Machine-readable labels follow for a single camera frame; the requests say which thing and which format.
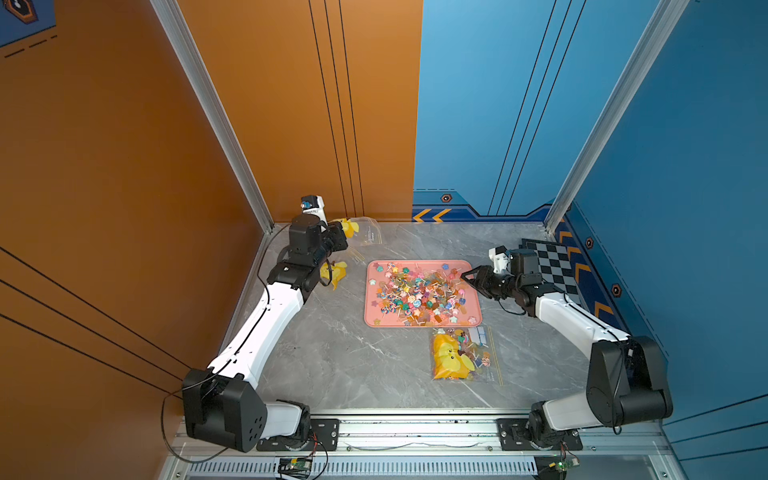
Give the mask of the left green circuit board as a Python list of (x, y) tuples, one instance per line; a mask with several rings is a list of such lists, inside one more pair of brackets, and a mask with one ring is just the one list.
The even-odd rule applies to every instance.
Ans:
[(312, 466), (313, 459), (309, 457), (280, 458), (277, 478), (307, 480), (311, 476)]

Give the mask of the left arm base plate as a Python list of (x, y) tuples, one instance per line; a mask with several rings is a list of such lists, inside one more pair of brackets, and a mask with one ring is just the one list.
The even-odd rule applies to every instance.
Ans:
[(334, 452), (338, 448), (340, 420), (338, 418), (314, 418), (309, 420), (307, 437), (305, 440), (288, 437), (272, 437), (260, 440), (256, 445), (259, 452), (307, 452), (316, 449), (315, 443), (319, 442), (320, 450)]

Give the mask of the aluminium front rail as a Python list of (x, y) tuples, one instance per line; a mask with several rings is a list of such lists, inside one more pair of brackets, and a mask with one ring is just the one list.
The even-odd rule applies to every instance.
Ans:
[[(363, 410), (320, 411), (312, 426), (326, 447), (336, 453), (466, 452), (556, 453), (532, 445), (525, 414), (503, 410)], [(654, 422), (610, 428), (581, 429), (560, 436), (579, 456), (671, 455), (666, 436)]]

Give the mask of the right aluminium corner post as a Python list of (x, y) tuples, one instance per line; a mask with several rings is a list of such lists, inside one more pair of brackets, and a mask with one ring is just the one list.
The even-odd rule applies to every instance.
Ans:
[(688, 0), (658, 2), (544, 220), (548, 234), (555, 233), (688, 4)]

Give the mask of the green circuit board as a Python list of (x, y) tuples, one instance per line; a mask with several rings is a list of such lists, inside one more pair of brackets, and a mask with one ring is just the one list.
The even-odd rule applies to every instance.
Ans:
[(311, 476), (312, 466), (313, 459), (309, 457), (280, 458), (277, 478), (307, 480)]
[(565, 480), (568, 472), (580, 466), (578, 459), (545, 461), (538, 470), (538, 478), (543, 480)]

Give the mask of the black white chessboard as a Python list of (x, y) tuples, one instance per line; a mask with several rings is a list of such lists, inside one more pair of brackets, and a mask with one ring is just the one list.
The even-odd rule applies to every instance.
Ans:
[(575, 267), (569, 260), (564, 245), (523, 238), (520, 241), (522, 249), (534, 250), (538, 257), (539, 269), (545, 282), (552, 283), (565, 291), (568, 297), (577, 305), (584, 306), (575, 278)]

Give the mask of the pink plastic tray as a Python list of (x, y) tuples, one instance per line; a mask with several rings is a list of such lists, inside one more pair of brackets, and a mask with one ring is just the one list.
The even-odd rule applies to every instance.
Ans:
[(374, 260), (366, 271), (364, 321), (372, 328), (460, 328), (483, 322), (463, 260)]

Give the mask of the yellow duck ziploc bag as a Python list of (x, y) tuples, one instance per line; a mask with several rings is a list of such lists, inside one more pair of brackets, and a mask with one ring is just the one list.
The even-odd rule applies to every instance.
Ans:
[(433, 329), (430, 352), (434, 380), (503, 384), (489, 327)]
[(379, 223), (370, 217), (338, 219), (349, 247), (366, 247), (384, 243)]
[(347, 267), (346, 262), (326, 260), (320, 268), (320, 283), (336, 290), (339, 282), (346, 277)]

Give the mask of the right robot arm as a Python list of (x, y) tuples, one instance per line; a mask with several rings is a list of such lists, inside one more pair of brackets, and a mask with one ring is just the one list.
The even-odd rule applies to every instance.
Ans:
[(462, 273), (462, 280), (495, 302), (513, 299), (521, 313), (550, 325), (588, 360), (581, 393), (532, 405), (523, 437), (538, 449), (560, 446), (583, 428), (662, 420), (673, 413), (666, 361), (660, 346), (600, 320), (544, 280), (530, 249), (490, 251), (489, 265)]

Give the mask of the left aluminium corner post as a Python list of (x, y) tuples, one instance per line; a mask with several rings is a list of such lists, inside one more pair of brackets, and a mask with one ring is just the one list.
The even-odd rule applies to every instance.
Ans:
[(179, 3), (151, 0), (150, 4), (255, 218), (261, 229), (269, 235), (275, 222)]

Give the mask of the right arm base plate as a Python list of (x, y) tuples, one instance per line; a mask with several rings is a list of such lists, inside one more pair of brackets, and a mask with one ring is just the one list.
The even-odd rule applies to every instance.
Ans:
[(583, 443), (578, 430), (556, 431), (545, 427), (536, 432), (527, 419), (499, 418), (496, 420), (497, 434), (503, 451), (581, 451)]

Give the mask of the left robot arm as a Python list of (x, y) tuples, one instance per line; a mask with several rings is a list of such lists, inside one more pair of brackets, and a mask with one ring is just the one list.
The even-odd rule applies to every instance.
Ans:
[(288, 237), (255, 311), (206, 369), (192, 369), (183, 380), (185, 428), (193, 439), (243, 453), (262, 441), (299, 449), (309, 440), (309, 407), (266, 402), (258, 382), (288, 323), (321, 282), (321, 270), (333, 253), (347, 248), (348, 239), (341, 222), (312, 213), (295, 217)]

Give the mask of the right green circuit board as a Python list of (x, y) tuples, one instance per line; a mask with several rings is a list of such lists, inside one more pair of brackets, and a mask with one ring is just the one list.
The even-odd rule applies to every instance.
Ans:
[(543, 480), (565, 480), (568, 472), (580, 466), (578, 459), (545, 461), (538, 470), (538, 478)]

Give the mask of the aluminium corner post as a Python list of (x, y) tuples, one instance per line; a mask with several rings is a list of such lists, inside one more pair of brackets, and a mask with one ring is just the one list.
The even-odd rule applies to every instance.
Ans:
[(151, 0), (150, 4), (255, 218), (261, 229), (269, 235), (275, 222), (179, 3)]
[(688, 0), (658, 2), (544, 220), (548, 234), (555, 233), (688, 4)]

